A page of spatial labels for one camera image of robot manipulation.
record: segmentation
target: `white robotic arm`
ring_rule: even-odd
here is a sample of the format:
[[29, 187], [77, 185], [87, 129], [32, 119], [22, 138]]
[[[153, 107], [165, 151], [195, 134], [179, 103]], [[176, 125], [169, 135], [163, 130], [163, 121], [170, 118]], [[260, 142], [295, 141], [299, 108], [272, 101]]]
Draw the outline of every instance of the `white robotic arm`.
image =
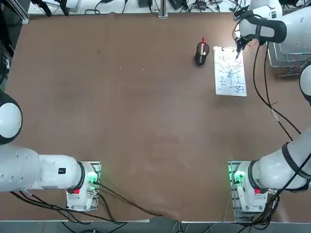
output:
[[[311, 7], [302, 8], [285, 16], [278, 0], [253, 0], [249, 7], [235, 15], [240, 17], [240, 38], [235, 38], [237, 51], [256, 38], [265, 42], [285, 42], [292, 47], [311, 48]], [[305, 99], [311, 104], [311, 63], [306, 63], [299, 78]], [[282, 189], [293, 177], [288, 189], [308, 187], [311, 179], [311, 161], [300, 166], [311, 154], [311, 127], [297, 139], [285, 143], [277, 151], [257, 161], [243, 161], [234, 180], [243, 212], [263, 212], [268, 189]]]
[[0, 192], [64, 189], [67, 208], [96, 210], [99, 187], [93, 182], [99, 182], [100, 163], [77, 162], [65, 155], [38, 155], [8, 144], [18, 136], [22, 122], [17, 102], [0, 91]]

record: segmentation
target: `tabletop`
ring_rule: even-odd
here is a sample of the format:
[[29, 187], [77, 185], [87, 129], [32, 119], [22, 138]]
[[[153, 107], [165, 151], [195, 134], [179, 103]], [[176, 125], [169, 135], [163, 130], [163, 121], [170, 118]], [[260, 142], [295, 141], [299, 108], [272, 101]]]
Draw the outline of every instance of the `tabletop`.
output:
[[[104, 184], [166, 217], [223, 220], [228, 161], [259, 159], [288, 141], [253, 88], [257, 45], [243, 52], [245, 98], [215, 95], [212, 52], [204, 66], [194, 64], [202, 36], [210, 48], [235, 45], [232, 17], [31, 18], [22, 27], [7, 86], [24, 116], [13, 144], [41, 154], [100, 160]], [[256, 64], [262, 93], [264, 55], [265, 46]], [[277, 78], [269, 65], [267, 79], [275, 108], [304, 131], [310, 106], [297, 79]], [[62, 190], [35, 193], [66, 206]], [[6, 200], [0, 220], [63, 219], [9, 193], [0, 197]], [[273, 221], [310, 222], [309, 197], [308, 192], [283, 193]], [[106, 199], [116, 219], [151, 217], [109, 195]], [[107, 217], [101, 205], [95, 214]], [[225, 220], [234, 221], [231, 202]]]

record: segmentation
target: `clipboard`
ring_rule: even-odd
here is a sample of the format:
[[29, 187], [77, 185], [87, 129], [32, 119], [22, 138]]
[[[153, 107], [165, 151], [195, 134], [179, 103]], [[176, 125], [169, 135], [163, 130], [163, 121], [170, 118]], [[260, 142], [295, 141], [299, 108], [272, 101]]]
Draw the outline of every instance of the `clipboard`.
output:
[[237, 60], [233, 47], [214, 47], [215, 90], [217, 95], [246, 97], [243, 54]]

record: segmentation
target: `drawing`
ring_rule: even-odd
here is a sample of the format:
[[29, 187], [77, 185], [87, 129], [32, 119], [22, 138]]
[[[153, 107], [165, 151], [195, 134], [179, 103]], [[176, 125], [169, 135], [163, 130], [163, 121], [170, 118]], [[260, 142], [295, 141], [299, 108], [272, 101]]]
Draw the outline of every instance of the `drawing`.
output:
[[233, 49], [214, 47], [216, 94], [246, 96], [244, 64], [242, 54], [236, 60]]

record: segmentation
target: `pen holder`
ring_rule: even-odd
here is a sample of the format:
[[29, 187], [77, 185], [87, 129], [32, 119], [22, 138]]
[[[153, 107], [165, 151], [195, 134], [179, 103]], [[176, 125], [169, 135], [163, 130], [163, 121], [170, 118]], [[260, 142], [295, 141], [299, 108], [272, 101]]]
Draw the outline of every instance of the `pen holder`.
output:
[[195, 52], [195, 56], [194, 56], [194, 61], [198, 66], [201, 66], [205, 63], [206, 57], [209, 53], [209, 46], [207, 43], [203, 44], [203, 55], [201, 55], [201, 45], [202, 42], [200, 42], [197, 46], [196, 46], [196, 52]]

